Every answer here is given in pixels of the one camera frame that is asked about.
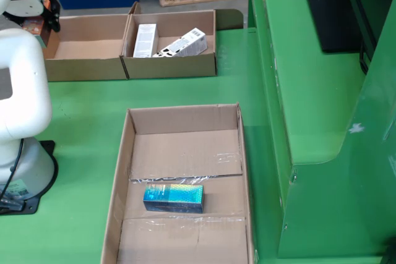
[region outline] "concrete floor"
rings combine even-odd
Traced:
[[[152,14],[157,12],[182,12],[182,11],[198,11],[202,9],[237,9],[244,15],[246,24],[248,17],[248,0],[225,0],[203,2],[198,4],[185,4],[183,6],[161,7],[158,0],[140,0],[143,14]],[[64,15],[95,15],[95,14],[126,14],[129,7],[118,7],[111,9],[71,9],[61,11]],[[12,22],[0,19],[0,29],[17,27]]]

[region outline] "open cardboard box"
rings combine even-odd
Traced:
[[[146,181],[164,179],[204,185],[204,213],[147,211]],[[254,261],[239,106],[129,109],[102,264]]]
[[[233,9],[142,15],[138,2],[128,14],[59,21],[61,31],[51,32],[43,49],[50,82],[216,75],[216,30],[243,28],[242,13]],[[158,49],[195,27],[207,34],[209,48],[192,57],[132,58],[140,23],[158,24]]]
[[[43,49],[49,81],[127,79],[120,60],[129,14],[61,17]]]
[[[139,25],[150,23],[155,23],[158,28],[157,52],[194,28],[198,28],[206,34],[208,48],[198,56],[133,58]],[[217,74],[216,31],[235,28],[243,28],[243,16],[236,10],[142,15],[140,7],[137,5],[128,20],[121,58],[132,79],[214,76]]]

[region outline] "black cable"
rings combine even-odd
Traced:
[[[361,43],[361,46],[360,46],[359,62],[360,62],[361,70],[363,71],[364,74],[367,74],[367,72],[369,71],[369,67],[367,66],[367,63],[364,60],[364,45],[363,45],[363,42]]]
[[[19,159],[20,159],[20,156],[22,154],[22,148],[23,147],[24,147],[24,139],[22,138],[20,140],[19,151],[18,151],[17,159],[15,160],[14,167],[12,168],[10,177],[8,178],[8,181],[7,181],[6,185],[4,186],[4,188],[3,188],[3,190],[2,190],[2,192],[0,194],[0,201],[3,198],[4,194],[6,193],[6,190],[7,190],[8,186],[9,186],[9,184],[11,183],[11,180],[14,177],[14,174],[15,174],[15,172],[17,170],[17,165],[19,163]]]

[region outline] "white product box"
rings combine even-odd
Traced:
[[[157,52],[158,30],[156,24],[140,24],[137,31],[134,58],[152,57]]]
[[[198,28],[194,28],[166,48],[163,48],[157,54],[154,54],[153,57],[196,56],[207,48],[208,43],[205,33]]]

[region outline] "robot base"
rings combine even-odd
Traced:
[[[58,162],[56,161],[55,157],[53,156],[54,149],[55,149],[55,142],[52,140],[45,140],[40,142],[44,150],[49,154],[51,159],[54,162],[54,174],[52,176],[51,181],[49,184],[37,195],[30,199],[26,200],[19,200],[21,202],[24,202],[24,207],[22,208],[21,211],[12,211],[8,209],[3,209],[0,210],[0,216],[9,216],[9,215],[32,215],[36,213],[38,209],[38,204],[40,202],[41,196],[43,196],[47,191],[52,187],[54,184],[57,176],[58,176]]]

